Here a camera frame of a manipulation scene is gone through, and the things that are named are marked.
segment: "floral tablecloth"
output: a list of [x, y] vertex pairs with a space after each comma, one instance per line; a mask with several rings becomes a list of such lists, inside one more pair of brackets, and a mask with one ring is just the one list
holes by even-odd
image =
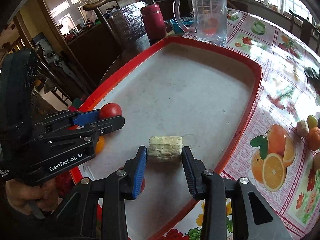
[[[194, 39], [189, 34], [185, 37]], [[225, 47], [261, 64], [263, 80], [250, 123], [221, 176], [250, 179], [292, 238], [300, 239], [319, 218], [320, 172], [312, 168], [316, 152], [310, 151], [304, 138], [296, 135], [295, 126], [311, 114], [320, 117], [320, 97], [304, 74], [304, 67], [318, 71], [320, 58], [277, 25], [231, 9]], [[262, 141], [267, 141], [267, 148]], [[279, 172], [274, 168], [274, 174], [268, 174], [264, 162], [284, 173], [276, 174]], [[230, 199], [226, 199], [226, 208], [227, 239], [232, 239]], [[161, 240], [199, 240], [203, 211], [204, 201], [200, 201]]]

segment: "glass mug handle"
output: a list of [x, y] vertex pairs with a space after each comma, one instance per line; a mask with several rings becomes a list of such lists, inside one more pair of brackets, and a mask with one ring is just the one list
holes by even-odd
[[196, 32], [195, 27], [188, 28], [187, 26], [184, 25], [184, 23], [182, 22], [181, 17], [180, 17], [179, 9], [180, 9], [180, 0], [173, 0], [173, 15], [174, 15], [174, 19], [176, 20], [178, 26], [184, 31], [184, 33]]

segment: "sponge block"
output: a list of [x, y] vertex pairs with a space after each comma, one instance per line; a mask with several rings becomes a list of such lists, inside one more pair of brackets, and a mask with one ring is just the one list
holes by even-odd
[[181, 162], [182, 138], [180, 136], [151, 136], [148, 160], [156, 162]]

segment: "chair backrest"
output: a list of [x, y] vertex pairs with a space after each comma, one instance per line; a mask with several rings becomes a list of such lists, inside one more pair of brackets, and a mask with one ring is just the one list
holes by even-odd
[[302, 29], [301, 29], [301, 34], [300, 34], [300, 40], [303, 41], [306, 45], [309, 45], [310, 38], [311, 38], [311, 31], [315, 30], [316, 35], [318, 36], [318, 44], [316, 48], [316, 53], [318, 54], [319, 51], [319, 45], [320, 45], [320, 32], [317, 30], [316, 27], [314, 27], [308, 20], [304, 19], [300, 15], [295, 14], [293, 11], [289, 9], [289, 12], [292, 15], [291, 18], [291, 24], [290, 24], [290, 29], [289, 32], [292, 33], [293, 31], [293, 26], [294, 26], [294, 18], [297, 17], [302, 21]]
[[[115, 38], [115, 40], [119, 43], [120, 46], [123, 47], [123, 40], [122, 38], [123, 37], [119, 37], [119, 35], [117, 35], [116, 32], [114, 32], [110, 22], [108, 22], [108, 20], [104, 17], [103, 13], [101, 12], [101, 10], [99, 9], [100, 6], [106, 4], [107, 2], [111, 2], [111, 1], [117, 1], [117, 0], [99, 0], [95, 3], [92, 3], [92, 4], [87, 4], [87, 5], [84, 5], [83, 6], [83, 9], [85, 11], [91, 11], [91, 10], [94, 10], [94, 12], [96, 13], [98, 19], [100, 20], [100, 22], [105, 25], [111, 32], [111, 34], [113, 35], [113, 37]], [[151, 3], [153, 4], [156, 4], [154, 0], [150, 0]]]

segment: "human hand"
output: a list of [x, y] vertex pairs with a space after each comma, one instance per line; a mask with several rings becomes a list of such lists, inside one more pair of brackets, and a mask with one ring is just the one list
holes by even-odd
[[58, 192], [55, 179], [50, 179], [41, 186], [29, 187], [22, 182], [11, 179], [5, 183], [5, 190], [10, 206], [15, 210], [30, 215], [32, 210], [29, 200], [36, 200], [43, 211], [52, 211], [58, 206]]

